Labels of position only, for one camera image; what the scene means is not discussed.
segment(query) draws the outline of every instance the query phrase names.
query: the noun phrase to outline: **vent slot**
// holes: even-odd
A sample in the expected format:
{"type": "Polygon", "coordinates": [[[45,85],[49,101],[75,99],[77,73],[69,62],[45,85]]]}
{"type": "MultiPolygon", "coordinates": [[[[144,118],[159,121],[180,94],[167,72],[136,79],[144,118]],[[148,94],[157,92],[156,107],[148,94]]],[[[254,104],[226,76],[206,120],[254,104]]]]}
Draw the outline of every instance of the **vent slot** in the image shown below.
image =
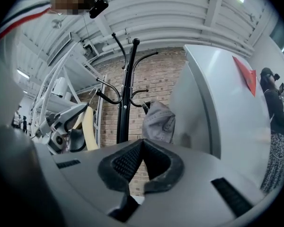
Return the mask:
{"type": "Polygon", "coordinates": [[[71,160],[71,161],[65,161],[65,162],[57,163],[57,167],[59,169],[61,169],[61,168],[69,167],[69,166],[74,166],[74,165],[77,165],[77,164],[80,164],[80,161],[77,160],[77,159],[74,159],[74,160],[71,160]]]}
{"type": "Polygon", "coordinates": [[[225,178],[211,181],[232,212],[239,217],[253,206],[225,178]]]}
{"type": "Polygon", "coordinates": [[[55,48],[53,53],[51,53],[47,59],[47,65],[49,65],[57,54],[63,49],[63,47],[71,40],[71,34],[69,33],[55,48]]]}

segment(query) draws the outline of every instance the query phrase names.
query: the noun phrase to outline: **patterned skirt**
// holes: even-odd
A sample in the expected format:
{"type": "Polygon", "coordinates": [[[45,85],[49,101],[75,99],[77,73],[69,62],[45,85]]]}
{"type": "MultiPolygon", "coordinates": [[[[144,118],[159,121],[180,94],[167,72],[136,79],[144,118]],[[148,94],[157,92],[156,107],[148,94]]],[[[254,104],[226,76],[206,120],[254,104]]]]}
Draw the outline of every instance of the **patterned skirt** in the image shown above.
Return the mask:
{"type": "Polygon", "coordinates": [[[284,135],[272,133],[268,165],[261,190],[268,194],[281,181],[284,166],[284,135]]]}

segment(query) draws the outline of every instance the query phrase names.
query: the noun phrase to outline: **white wall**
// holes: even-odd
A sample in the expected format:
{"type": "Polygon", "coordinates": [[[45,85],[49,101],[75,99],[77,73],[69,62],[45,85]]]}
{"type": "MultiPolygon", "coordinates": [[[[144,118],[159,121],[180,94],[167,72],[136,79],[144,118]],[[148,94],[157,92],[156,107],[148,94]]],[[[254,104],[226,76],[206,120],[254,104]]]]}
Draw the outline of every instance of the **white wall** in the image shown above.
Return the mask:
{"type": "Polygon", "coordinates": [[[278,73],[281,78],[275,84],[279,88],[281,83],[284,83],[284,54],[267,35],[261,35],[254,48],[253,56],[248,59],[250,66],[257,70],[259,79],[264,67],[270,68],[273,73],[278,73]]]}
{"type": "Polygon", "coordinates": [[[32,106],[33,100],[28,97],[23,97],[20,104],[21,108],[19,109],[19,114],[21,115],[21,119],[23,119],[23,116],[26,116],[27,122],[30,120],[30,108],[32,106]]]}

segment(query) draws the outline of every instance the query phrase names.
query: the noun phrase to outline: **black jacket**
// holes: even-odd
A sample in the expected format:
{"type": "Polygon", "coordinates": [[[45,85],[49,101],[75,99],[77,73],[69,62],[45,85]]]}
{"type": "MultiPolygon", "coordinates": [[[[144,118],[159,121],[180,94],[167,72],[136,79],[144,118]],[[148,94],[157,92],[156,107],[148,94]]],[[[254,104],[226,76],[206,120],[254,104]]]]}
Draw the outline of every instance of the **black jacket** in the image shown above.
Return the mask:
{"type": "Polygon", "coordinates": [[[274,118],[270,123],[271,132],[284,135],[284,105],[282,100],[275,90],[269,90],[265,92],[264,95],[268,107],[269,118],[271,119],[274,115],[274,118]]]}

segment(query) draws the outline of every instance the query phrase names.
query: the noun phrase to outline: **black coat rack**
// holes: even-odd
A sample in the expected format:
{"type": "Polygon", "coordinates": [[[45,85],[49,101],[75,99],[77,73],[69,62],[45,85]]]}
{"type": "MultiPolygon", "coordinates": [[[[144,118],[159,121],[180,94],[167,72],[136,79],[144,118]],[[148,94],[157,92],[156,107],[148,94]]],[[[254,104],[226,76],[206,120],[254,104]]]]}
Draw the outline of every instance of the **black coat rack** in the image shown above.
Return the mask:
{"type": "Polygon", "coordinates": [[[140,44],[139,39],[134,39],[133,40],[133,46],[130,50],[130,59],[128,62],[127,56],[125,54],[124,48],[121,45],[120,41],[116,37],[115,33],[112,33],[112,37],[116,40],[118,43],[123,56],[124,56],[124,66],[122,69],[124,70],[124,75],[123,75],[123,82],[122,82],[122,87],[121,87],[121,95],[119,94],[118,90],[111,84],[97,78],[97,81],[105,84],[106,86],[110,87],[113,89],[118,97],[117,101],[111,100],[109,97],[104,95],[104,93],[101,92],[100,89],[97,90],[96,94],[100,97],[102,97],[104,100],[108,101],[111,104],[118,104],[119,105],[119,113],[118,113],[118,124],[117,124],[117,144],[122,143],[125,141],[128,141],[128,125],[129,125],[129,112],[130,112],[130,107],[131,104],[136,106],[136,107],[142,107],[140,104],[136,104],[133,102],[133,97],[137,93],[142,93],[142,92],[148,92],[148,89],[142,89],[142,90],[137,90],[133,92],[133,77],[134,77],[134,71],[142,60],[145,58],[148,58],[152,55],[158,54],[158,52],[153,52],[148,55],[145,55],[141,57],[140,59],[137,60],[137,62],[134,64],[134,59],[136,56],[137,48],[138,45],[140,44]]]}

